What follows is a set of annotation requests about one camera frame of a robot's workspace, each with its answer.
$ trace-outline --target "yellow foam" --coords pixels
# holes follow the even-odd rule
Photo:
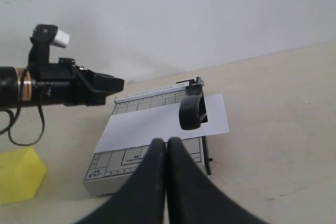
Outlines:
[[[0,204],[33,199],[46,174],[32,147],[0,154]]]

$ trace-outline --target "white wall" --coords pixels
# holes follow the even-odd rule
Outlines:
[[[0,65],[37,23],[71,34],[52,60],[140,81],[336,39],[336,0],[0,0]]]

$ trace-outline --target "white paper sheet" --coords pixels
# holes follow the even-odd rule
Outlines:
[[[187,139],[229,132],[223,95],[206,97],[205,104],[208,122],[192,131],[180,127],[179,103],[113,115],[94,152],[149,145],[157,137],[167,142],[174,136]]]

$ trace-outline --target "wire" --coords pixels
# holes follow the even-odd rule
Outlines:
[[[18,103],[17,103],[17,109],[16,109],[16,112],[15,112],[15,115],[9,109],[0,109],[0,112],[2,112],[2,111],[6,112],[9,115],[9,125],[7,127],[5,127],[3,130],[0,131],[0,135],[8,132],[8,138],[9,138],[10,142],[15,144],[15,145],[18,145],[18,146],[32,146],[32,145],[36,144],[42,138],[43,133],[44,133],[44,129],[45,129],[45,118],[44,118],[44,114],[43,114],[43,110],[42,110],[42,104],[41,104],[42,96],[43,96],[44,92],[41,92],[39,105],[37,106],[37,108],[38,108],[38,113],[40,115],[41,122],[42,122],[42,130],[41,130],[41,133],[40,133],[40,136],[38,137],[38,139],[29,143],[29,144],[21,144],[21,143],[15,142],[13,140],[12,134],[11,134],[11,128],[13,127],[13,125],[16,123],[18,117],[20,116],[22,101],[23,101],[24,80],[25,80],[27,72],[30,70],[30,68],[31,68],[31,66],[28,65],[24,69],[24,71],[21,75],[20,86],[19,86],[19,95],[18,95]]]

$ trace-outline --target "table surface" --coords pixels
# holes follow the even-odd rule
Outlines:
[[[211,181],[271,223],[336,221],[336,42],[127,85],[125,93],[201,76],[205,94],[222,93],[230,133],[211,136]],[[35,150],[48,174],[33,200],[0,206],[0,223],[72,223],[107,197],[82,180],[113,109],[45,107]],[[0,125],[8,121],[0,117]],[[37,109],[23,109],[13,137],[40,131]],[[18,147],[0,137],[0,152]]]

